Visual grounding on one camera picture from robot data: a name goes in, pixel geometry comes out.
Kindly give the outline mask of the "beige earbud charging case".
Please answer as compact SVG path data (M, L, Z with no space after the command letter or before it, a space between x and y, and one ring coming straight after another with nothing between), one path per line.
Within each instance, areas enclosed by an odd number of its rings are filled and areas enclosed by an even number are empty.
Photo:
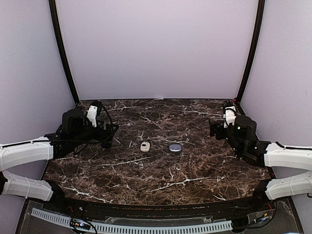
M140 145L140 150L146 153L146 152L149 152L150 147L151 147L151 144L147 141L144 141Z

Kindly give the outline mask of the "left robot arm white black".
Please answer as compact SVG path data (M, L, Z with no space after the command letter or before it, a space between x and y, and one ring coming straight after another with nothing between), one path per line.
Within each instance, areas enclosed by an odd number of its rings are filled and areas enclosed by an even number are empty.
M48 201L57 212L69 208L62 188L50 180L35 180L15 175L9 169L31 162L62 158L82 144L111 147L119 126L98 120L101 109L90 106L87 113L71 109L62 115L62 123L55 133L24 142L0 146L0 193Z

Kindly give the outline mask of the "black earbud charging case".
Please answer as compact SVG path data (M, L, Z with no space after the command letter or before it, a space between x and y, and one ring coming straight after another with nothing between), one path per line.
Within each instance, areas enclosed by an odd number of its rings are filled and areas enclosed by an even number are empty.
M112 143L111 143L110 141L103 141L103 142L101 143L101 147L102 147L103 149L109 149L109 148L111 148L111 146L112 146Z

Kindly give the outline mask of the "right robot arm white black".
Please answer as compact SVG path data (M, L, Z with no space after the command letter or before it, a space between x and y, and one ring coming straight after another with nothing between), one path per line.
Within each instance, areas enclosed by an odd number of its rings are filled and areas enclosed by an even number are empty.
M256 136L257 124L250 117L210 121L210 136L228 142L237 159L256 167L285 167L305 170L305 173L282 179L262 180L249 200L249 208L260 211L269 200L312 193L311 147L286 146L278 142L261 141Z

